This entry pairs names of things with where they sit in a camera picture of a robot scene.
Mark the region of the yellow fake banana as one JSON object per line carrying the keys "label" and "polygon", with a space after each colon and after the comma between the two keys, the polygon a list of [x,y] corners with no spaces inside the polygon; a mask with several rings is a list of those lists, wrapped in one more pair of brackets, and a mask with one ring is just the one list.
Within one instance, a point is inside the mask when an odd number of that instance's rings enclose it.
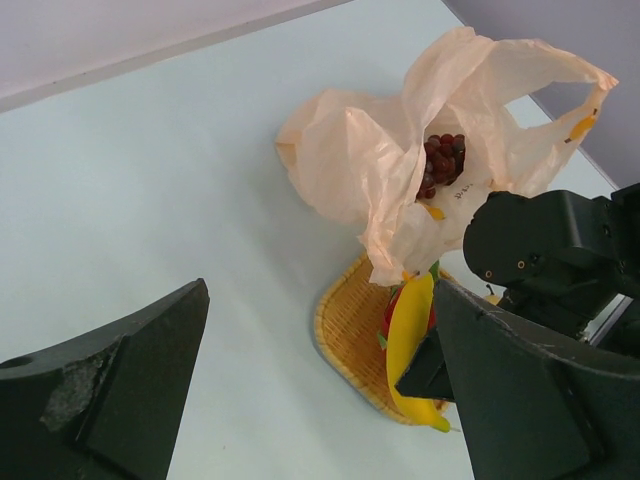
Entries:
{"label": "yellow fake banana", "polygon": [[450,423],[433,400],[403,396],[396,387],[428,332],[433,289],[434,279],[430,273],[406,278],[397,295],[387,335],[386,377],[395,406],[411,424],[449,433]]}

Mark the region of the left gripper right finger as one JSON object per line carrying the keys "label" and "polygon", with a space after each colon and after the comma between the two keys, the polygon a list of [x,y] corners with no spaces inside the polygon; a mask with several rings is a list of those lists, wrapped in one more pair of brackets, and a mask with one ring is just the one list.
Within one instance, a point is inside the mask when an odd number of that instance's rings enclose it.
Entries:
{"label": "left gripper right finger", "polygon": [[448,280],[437,329],[477,479],[636,479],[639,362]]}

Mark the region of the woven bamboo tray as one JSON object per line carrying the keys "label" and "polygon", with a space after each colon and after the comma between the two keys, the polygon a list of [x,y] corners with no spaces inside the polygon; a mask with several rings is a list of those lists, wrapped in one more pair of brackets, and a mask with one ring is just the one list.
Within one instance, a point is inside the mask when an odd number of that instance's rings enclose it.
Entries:
{"label": "woven bamboo tray", "polygon": [[411,412],[398,408],[399,398],[387,382],[386,352],[378,335],[391,289],[369,282],[372,265],[361,254],[321,296],[313,329],[320,354],[374,408],[405,425],[429,425],[448,432],[445,400],[409,400]]}

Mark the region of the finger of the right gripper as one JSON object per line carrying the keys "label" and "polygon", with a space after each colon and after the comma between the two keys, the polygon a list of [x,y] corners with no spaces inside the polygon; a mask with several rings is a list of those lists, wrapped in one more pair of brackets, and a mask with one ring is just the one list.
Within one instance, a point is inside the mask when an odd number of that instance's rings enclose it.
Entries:
{"label": "finger of the right gripper", "polygon": [[455,400],[437,329],[423,338],[395,388],[404,397]]}

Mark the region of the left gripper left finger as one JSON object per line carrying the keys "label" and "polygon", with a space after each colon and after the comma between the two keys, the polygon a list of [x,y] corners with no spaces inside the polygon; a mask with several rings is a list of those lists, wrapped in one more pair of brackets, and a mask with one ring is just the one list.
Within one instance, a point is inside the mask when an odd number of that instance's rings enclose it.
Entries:
{"label": "left gripper left finger", "polygon": [[2,478],[166,478],[209,302],[197,279],[124,318],[2,362]]}

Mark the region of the yellow fake lemon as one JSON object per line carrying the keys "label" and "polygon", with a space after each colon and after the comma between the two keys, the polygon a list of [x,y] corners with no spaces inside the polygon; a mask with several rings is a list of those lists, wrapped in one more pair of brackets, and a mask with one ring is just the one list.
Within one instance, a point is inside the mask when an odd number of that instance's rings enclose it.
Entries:
{"label": "yellow fake lemon", "polygon": [[488,294],[484,297],[484,299],[492,305],[498,305],[502,297],[494,292],[493,287],[490,284],[487,284],[486,288],[488,290]]}

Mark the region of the translucent orange plastic bag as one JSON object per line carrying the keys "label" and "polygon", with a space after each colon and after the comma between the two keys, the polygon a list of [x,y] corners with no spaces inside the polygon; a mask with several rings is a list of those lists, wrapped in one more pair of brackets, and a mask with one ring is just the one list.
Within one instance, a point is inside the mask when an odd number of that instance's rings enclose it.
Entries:
{"label": "translucent orange plastic bag", "polygon": [[381,286],[458,249],[494,191],[543,192],[593,128],[616,78],[538,39],[450,30],[385,97],[326,90],[275,145],[299,196],[362,229]]}

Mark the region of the red fake fruit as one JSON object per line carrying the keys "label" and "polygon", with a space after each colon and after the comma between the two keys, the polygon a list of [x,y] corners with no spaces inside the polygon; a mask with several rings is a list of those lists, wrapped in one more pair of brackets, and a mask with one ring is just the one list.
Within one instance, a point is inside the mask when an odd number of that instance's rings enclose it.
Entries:
{"label": "red fake fruit", "polygon": [[[439,260],[436,261],[430,267],[429,273],[433,277],[434,281],[438,280],[438,278],[440,277],[440,261]],[[402,293],[402,290],[406,282],[408,281],[407,279],[414,278],[419,275],[420,275],[419,272],[416,272],[412,275],[407,274],[405,275],[405,277],[403,277],[404,280],[400,284],[395,285],[391,288],[390,298],[383,313],[381,327],[377,333],[378,342],[382,351],[385,351],[387,348],[387,341],[388,341],[388,335],[389,335],[390,326],[392,322],[392,316],[396,308],[396,304],[398,302],[399,296]],[[427,324],[427,332],[432,328],[434,328],[436,325],[436,314],[435,314],[434,308],[435,308],[434,306],[431,306],[429,320]]]}

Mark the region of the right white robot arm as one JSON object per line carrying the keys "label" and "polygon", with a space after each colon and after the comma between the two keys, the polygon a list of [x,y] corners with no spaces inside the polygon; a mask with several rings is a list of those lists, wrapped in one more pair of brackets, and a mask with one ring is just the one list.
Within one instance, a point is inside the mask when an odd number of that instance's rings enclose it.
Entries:
{"label": "right white robot arm", "polygon": [[639,189],[588,199],[566,190],[532,198],[491,193],[463,236],[468,268],[500,286],[492,304],[458,283],[405,284],[386,362],[404,398],[552,412],[639,407]]}

